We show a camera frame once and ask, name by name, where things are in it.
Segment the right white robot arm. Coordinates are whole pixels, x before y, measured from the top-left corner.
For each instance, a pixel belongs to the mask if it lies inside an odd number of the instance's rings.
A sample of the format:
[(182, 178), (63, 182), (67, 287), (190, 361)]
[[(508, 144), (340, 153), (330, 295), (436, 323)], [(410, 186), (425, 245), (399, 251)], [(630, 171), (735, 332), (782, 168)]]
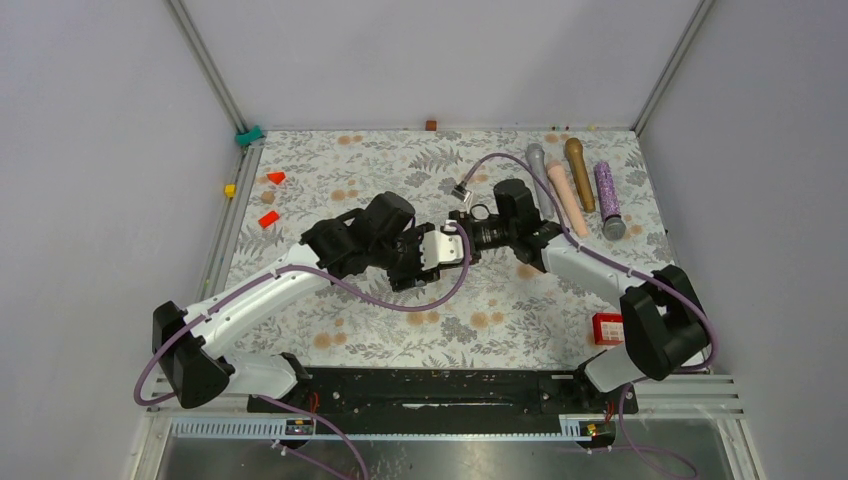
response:
[(668, 265), (647, 276), (593, 253), (544, 219), (530, 189), (519, 179), (494, 187), (496, 210), (481, 218), (454, 210), (451, 221), (469, 237), (473, 259), (487, 250), (508, 248), (522, 263), (577, 283), (618, 307), (624, 340), (577, 368), (575, 402), (597, 412), (619, 387), (643, 379), (703, 369), (710, 335), (685, 272)]

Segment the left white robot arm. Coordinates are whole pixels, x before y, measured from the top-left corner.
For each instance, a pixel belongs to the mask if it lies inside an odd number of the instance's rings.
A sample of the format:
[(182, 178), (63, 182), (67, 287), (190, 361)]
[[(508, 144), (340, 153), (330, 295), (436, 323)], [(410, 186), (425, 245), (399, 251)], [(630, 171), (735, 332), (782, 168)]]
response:
[(371, 297), (346, 282), (369, 268), (384, 271), (393, 290), (439, 280), (445, 268), (468, 272), (468, 231), (455, 221), (441, 228), (415, 225), (413, 206), (393, 192), (364, 208), (314, 224), (298, 243), (236, 286), (188, 307), (172, 301), (152, 314), (153, 357), (134, 390), (141, 406), (174, 399), (184, 409), (222, 394), (264, 395), (296, 411), (309, 401), (310, 385), (290, 354), (249, 354), (235, 343), (256, 324), (292, 302), (338, 286), (382, 308), (400, 306)]

